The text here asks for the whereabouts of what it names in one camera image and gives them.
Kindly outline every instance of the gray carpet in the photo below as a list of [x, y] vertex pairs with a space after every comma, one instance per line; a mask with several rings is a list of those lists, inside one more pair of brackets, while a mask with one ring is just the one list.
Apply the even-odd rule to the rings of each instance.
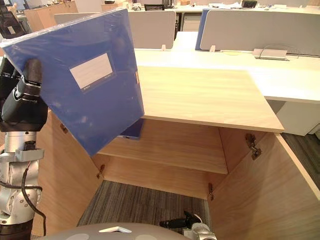
[[184, 218], [184, 210], [199, 215], [211, 226], [206, 200], [103, 181], [78, 226], [112, 222], [159, 225], [160, 221]]
[[281, 135], [320, 189], [320, 140], [315, 134], [299, 136], [282, 133]]

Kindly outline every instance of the gray desk divider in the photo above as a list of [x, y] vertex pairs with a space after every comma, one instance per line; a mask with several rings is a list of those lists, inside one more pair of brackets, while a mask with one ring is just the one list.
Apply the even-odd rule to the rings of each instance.
[[210, 10], [200, 49], [209, 50], [215, 45], [216, 50], [253, 51], [271, 44], [293, 46], [271, 47], [291, 54], [320, 56], [320, 14]]
[[56, 24], [64, 24], [96, 13], [97, 12], [60, 13], [54, 15], [54, 20]]
[[[95, 12], [55, 14], [57, 24], [83, 18]], [[175, 11], [130, 11], [129, 22], [136, 49], [171, 49], [175, 37]]]

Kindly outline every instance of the blue desk divider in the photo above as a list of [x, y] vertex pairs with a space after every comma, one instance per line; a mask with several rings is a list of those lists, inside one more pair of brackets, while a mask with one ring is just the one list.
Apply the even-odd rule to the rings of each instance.
[[202, 50], [200, 48], [201, 40], [202, 40], [202, 34], [204, 33], [207, 14], [208, 14], [208, 12], [210, 10], [211, 9], [203, 9], [202, 10], [201, 19], [200, 19], [200, 25], [199, 25], [199, 30], [198, 30], [198, 37], [196, 39], [196, 44], [195, 44], [195, 50]]
[[41, 61], [41, 97], [91, 156], [144, 115], [126, 9], [6, 40], [1, 46], [20, 73], [28, 59]]

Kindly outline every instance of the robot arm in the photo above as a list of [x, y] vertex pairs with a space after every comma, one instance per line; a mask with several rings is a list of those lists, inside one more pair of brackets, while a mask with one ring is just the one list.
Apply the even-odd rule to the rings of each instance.
[[0, 238], [29, 240], [36, 205], [39, 160], [37, 132], [47, 121], [48, 107], [40, 97], [41, 63], [28, 60], [20, 75], [8, 59], [0, 66], [0, 130], [5, 132], [0, 155]]

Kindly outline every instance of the open cabinet door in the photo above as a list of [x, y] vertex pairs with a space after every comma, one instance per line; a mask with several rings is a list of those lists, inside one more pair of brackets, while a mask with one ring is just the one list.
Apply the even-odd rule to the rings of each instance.
[[[38, 208], [46, 214], [47, 234], [75, 228], [102, 178], [89, 155], [60, 120], [48, 112], [46, 124], [37, 134], [37, 147], [44, 149], [39, 162], [39, 186], [43, 187]], [[32, 234], [43, 235], [43, 219], [35, 215]]]
[[219, 240], [320, 239], [320, 192], [279, 134], [267, 133], [208, 200]]

